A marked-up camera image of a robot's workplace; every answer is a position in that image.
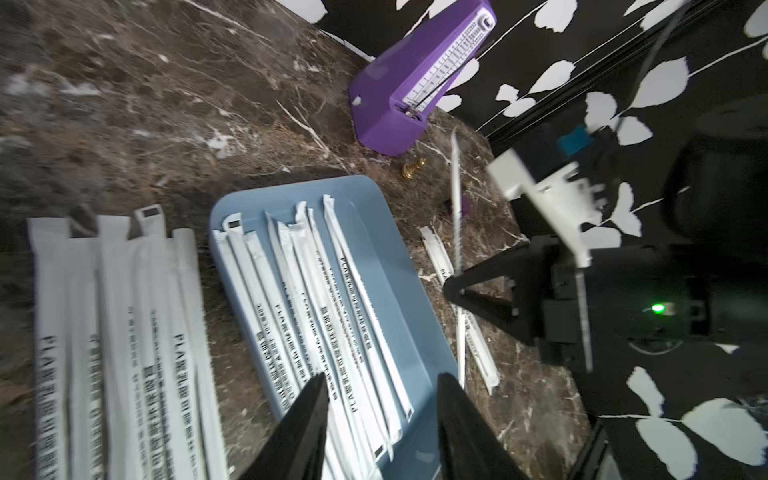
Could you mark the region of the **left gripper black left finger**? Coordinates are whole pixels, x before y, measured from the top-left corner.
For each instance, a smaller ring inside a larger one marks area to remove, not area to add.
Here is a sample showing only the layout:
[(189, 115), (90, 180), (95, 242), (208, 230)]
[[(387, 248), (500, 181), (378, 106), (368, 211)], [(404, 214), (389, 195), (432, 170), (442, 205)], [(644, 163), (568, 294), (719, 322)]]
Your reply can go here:
[(302, 388), (241, 479), (321, 479), (329, 395), (324, 373)]

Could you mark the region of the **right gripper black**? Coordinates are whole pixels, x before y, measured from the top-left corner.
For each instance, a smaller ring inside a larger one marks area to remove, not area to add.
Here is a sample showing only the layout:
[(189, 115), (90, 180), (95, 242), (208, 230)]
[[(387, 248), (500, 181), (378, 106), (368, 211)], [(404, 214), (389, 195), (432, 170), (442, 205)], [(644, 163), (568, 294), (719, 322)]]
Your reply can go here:
[[(448, 278), (442, 292), (516, 340), (536, 342), (547, 364), (595, 366), (611, 343), (661, 355), (719, 334), (701, 255), (691, 245), (634, 245), (598, 249), (579, 268), (559, 240), (539, 239)], [(510, 298), (474, 289), (495, 279), (508, 281)]]

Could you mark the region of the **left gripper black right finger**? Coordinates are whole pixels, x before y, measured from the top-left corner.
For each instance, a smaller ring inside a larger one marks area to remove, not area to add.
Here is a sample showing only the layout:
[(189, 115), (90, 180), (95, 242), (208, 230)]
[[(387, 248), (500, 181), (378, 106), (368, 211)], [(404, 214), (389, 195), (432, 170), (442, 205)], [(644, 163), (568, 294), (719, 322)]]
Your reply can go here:
[(444, 479), (527, 479), (450, 373), (437, 379), (437, 427)]

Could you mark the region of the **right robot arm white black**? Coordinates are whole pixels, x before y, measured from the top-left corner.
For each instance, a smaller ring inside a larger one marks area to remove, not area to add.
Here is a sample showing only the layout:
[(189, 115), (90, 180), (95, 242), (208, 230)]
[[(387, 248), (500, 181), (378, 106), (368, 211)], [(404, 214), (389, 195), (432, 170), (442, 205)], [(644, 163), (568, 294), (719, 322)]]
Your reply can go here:
[(646, 373), (658, 406), (767, 403), (767, 99), (699, 117), (665, 183), (677, 244), (596, 250), (581, 268), (555, 236), (448, 279), (447, 300), (569, 369), (586, 409), (631, 405)]

